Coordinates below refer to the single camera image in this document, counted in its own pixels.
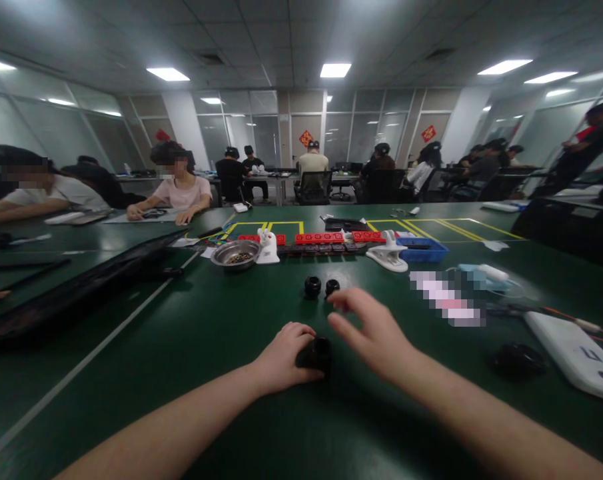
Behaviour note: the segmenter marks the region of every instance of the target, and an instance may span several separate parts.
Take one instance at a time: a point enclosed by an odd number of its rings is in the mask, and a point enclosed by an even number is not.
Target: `window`
[[[330,166],[334,166],[337,162],[348,161],[351,121],[352,114],[350,113],[332,113],[326,117],[326,143],[323,152],[328,157]]]

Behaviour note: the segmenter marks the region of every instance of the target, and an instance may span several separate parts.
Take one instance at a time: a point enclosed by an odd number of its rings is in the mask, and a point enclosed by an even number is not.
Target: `ceiling tile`
[[[282,0],[239,0],[246,21],[288,20],[288,4]]]
[[[184,0],[201,22],[243,21],[235,0]]]
[[[290,28],[288,22],[248,23],[248,30],[257,49],[290,47]]]
[[[220,48],[253,46],[244,23],[206,23],[205,27]]]

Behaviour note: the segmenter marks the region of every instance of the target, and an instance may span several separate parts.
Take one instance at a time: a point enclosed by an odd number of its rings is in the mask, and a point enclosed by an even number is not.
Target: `beige shirt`
[[[329,170],[328,157],[320,153],[306,153],[299,158],[299,173]]]

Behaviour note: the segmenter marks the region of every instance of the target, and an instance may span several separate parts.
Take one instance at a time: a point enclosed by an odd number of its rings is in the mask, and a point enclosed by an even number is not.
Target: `white device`
[[[85,215],[84,212],[64,213],[63,215],[58,215],[56,217],[52,217],[51,219],[46,219],[43,222],[46,225],[58,225],[60,223],[66,222],[68,220],[74,220],[76,218],[83,217],[84,215]]]
[[[569,321],[527,312],[526,322],[575,387],[603,398],[603,349]]]

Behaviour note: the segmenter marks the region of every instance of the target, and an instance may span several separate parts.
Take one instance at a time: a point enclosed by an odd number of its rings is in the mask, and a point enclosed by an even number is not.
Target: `white t-shirt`
[[[299,173],[309,171],[326,171],[329,170],[328,157],[320,153],[306,153],[299,158]]]
[[[79,207],[80,210],[110,208],[96,191],[79,180],[63,175],[54,175],[54,178],[55,183],[50,195],[44,189],[20,188],[9,193],[4,200],[18,205],[35,205],[50,199],[60,199],[68,200],[73,207]]]

